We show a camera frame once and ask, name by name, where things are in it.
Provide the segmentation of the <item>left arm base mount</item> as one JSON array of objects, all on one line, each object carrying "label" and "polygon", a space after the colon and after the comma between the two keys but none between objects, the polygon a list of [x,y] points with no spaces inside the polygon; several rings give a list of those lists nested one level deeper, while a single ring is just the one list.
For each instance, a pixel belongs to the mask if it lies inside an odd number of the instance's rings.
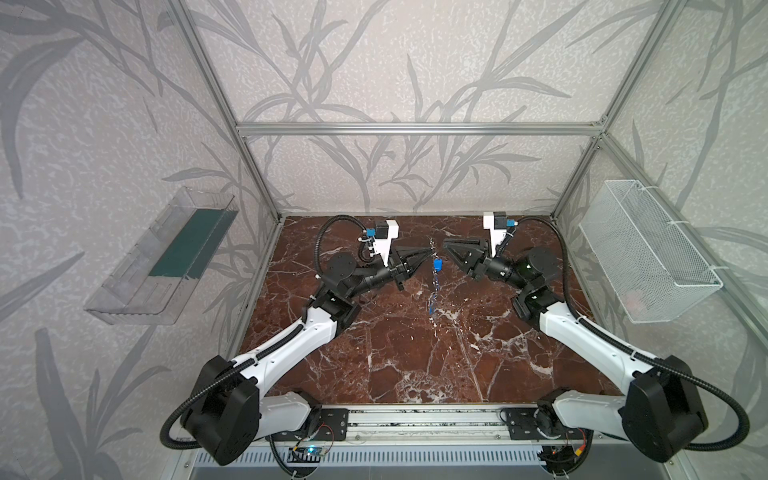
[{"label": "left arm base mount", "polygon": [[346,439],[350,410],[346,408],[326,408],[314,410],[308,419],[293,433],[296,440],[342,441]]}]

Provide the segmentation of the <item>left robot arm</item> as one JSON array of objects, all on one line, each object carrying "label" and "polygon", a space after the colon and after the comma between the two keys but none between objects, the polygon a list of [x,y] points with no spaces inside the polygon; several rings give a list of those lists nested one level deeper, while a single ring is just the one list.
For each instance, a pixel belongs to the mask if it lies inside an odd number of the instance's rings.
[{"label": "left robot arm", "polygon": [[393,247],[387,260],[361,266],[348,252],[335,254],[295,322],[246,353],[231,360],[215,356],[202,367],[190,396],[164,421],[161,444],[176,450],[202,448],[227,465],[257,439],[313,432],[320,404],[308,394],[272,396],[270,389],[355,321],[359,296],[388,283],[402,288],[430,256],[430,248]]}]

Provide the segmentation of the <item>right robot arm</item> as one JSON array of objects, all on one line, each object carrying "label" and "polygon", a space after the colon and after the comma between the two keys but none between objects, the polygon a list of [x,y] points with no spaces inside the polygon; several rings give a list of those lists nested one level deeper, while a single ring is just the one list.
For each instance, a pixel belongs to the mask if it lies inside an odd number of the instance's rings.
[{"label": "right robot arm", "polygon": [[510,260],[494,256],[494,247],[481,239],[447,240],[443,247],[470,277],[517,288],[512,303],[520,319],[566,345],[618,388],[613,396],[566,390],[551,397],[551,408],[564,426],[626,440],[656,462],[669,460],[707,429],[695,385],[641,361],[631,345],[571,313],[550,287],[561,272],[551,250],[534,247]]}]

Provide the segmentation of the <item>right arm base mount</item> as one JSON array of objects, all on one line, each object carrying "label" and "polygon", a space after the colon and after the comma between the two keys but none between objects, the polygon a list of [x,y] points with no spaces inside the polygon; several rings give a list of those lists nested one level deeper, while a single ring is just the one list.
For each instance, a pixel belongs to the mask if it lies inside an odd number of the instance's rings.
[{"label": "right arm base mount", "polygon": [[578,429],[566,427],[550,407],[528,405],[503,408],[499,418],[511,440],[566,442],[584,438]]}]

